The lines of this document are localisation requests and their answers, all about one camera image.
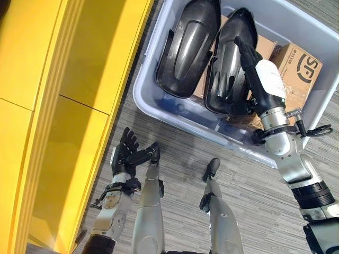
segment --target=silver metal cylinder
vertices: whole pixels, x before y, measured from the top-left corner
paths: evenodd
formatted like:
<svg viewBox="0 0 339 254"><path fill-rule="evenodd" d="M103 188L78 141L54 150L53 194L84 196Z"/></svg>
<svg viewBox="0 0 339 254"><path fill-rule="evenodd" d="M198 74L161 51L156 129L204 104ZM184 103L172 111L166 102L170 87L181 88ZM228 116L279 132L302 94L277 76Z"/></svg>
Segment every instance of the silver metal cylinder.
<svg viewBox="0 0 339 254"><path fill-rule="evenodd" d="M261 114L260 118L265 131L290 124L283 107L272 108Z"/></svg>

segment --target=yellow wall panel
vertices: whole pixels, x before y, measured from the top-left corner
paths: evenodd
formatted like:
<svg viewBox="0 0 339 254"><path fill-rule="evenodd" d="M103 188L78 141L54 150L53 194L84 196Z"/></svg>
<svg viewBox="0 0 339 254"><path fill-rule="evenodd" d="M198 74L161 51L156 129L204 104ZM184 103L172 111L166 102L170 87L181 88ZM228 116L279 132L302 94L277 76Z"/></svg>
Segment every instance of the yellow wall panel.
<svg viewBox="0 0 339 254"><path fill-rule="evenodd" d="M0 99L0 253L7 253L32 112Z"/></svg>
<svg viewBox="0 0 339 254"><path fill-rule="evenodd" d="M61 0L13 0L0 25L0 98L34 110Z"/></svg>
<svg viewBox="0 0 339 254"><path fill-rule="evenodd" d="M150 6L149 0L85 1L60 94L110 114Z"/></svg>
<svg viewBox="0 0 339 254"><path fill-rule="evenodd" d="M32 241L70 252L107 119L102 112L59 97L35 198Z"/></svg>

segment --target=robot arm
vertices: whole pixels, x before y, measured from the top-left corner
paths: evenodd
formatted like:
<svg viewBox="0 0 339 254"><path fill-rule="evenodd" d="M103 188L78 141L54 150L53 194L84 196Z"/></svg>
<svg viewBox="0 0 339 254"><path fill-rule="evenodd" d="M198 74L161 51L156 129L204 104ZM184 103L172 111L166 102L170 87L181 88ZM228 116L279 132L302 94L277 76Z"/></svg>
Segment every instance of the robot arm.
<svg viewBox="0 0 339 254"><path fill-rule="evenodd" d="M330 125L306 132L301 110L285 112L283 83L276 66L262 60L251 46L237 37L241 65L252 91L250 107L261 118L264 130L256 130L253 141L263 144L292 190L304 220L307 242L313 253L339 253L339 203L316 172L312 159L303 153L301 139L332 132ZM297 126L290 126L295 117Z"/></svg>
<svg viewBox="0 0 339 254"><path fill-rule="evenodd" d="M111 167L112 183L107 185L96 203L91 205L100 209L94 229L87 241L83 254L111 254L126 223L126 215L132 204L131 196L141 189L135 178L135 167L151 159L154 145L137 151L138 143L134 133L126 128L119 145L113 148Z"/></svg>

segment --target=sf logo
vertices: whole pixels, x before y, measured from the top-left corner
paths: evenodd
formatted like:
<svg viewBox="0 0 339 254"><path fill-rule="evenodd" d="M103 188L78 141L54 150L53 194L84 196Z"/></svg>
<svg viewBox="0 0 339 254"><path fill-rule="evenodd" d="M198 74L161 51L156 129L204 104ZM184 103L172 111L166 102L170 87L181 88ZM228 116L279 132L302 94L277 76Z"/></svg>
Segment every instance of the sf logo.
<svg viewBox="0 0 339 254"><path fill-rule="evenodd" d="M318 67L318 62L311 57L306 59L306 56L307 55L304 53L300 57L297 66L297 74L302 81L311 83L314 71Z"/></svg>

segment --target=yellow cabinet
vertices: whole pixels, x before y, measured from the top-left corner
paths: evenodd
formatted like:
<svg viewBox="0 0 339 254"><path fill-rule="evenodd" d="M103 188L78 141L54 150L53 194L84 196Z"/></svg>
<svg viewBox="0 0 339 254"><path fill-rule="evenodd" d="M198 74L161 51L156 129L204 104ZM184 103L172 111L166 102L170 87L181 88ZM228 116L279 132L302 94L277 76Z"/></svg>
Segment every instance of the yellow cabinet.
<svg viewBox="0 0 339 254"><path fill-rule="evenodd" d="M152 3L11 1L0 22L0 253L24 253L28 235L74 248Z"/></svg>
<svg viewBox="0 0 339 254"><path fill-rule="evenodd" d="M42 163L29 239L69 253L87 203L108 116L59 97Z"/></svg>
<svg viewBox="0 0 339 254"><path fill-rule="evenodd" d="M0 25L0 98L34 110L60 5L11 1Z"/></svg>
<svg viewBox="0 0 339 254"><path fill-rule="evenodd" d="M4 206L0 209L0 253L7 253L13 231L12 216L21 180L27 132L32 112L0 99L0 193Z"/></svg>
<svg viewBox="0 0 339 254"><path fill-rule="evenodd" d="M60 94L111 114L145 24L140 16L148 16L151 2L84 2Z"/></svg>

